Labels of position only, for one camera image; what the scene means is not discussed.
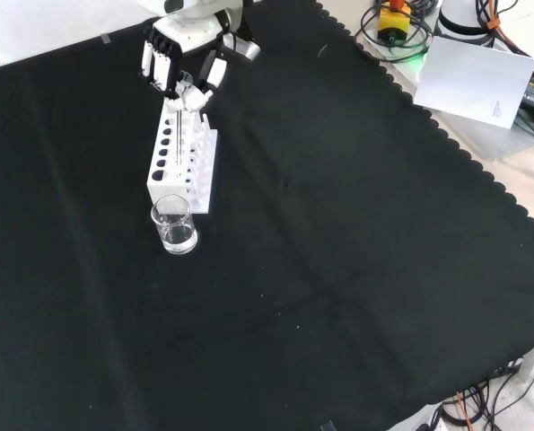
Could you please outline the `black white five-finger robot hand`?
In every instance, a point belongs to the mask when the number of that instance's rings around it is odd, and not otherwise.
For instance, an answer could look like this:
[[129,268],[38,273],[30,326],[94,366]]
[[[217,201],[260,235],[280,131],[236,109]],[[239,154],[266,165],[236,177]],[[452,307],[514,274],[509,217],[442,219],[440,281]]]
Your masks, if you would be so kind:
[[[141,76],[160,92],[170,114],[197,112],[221,85],[226,55],[254,60],[255,43],[244,10],[253,1],[141,1],[158,16],[145,30]],[[205,52],[197,79],[180,67],[182,58]]]

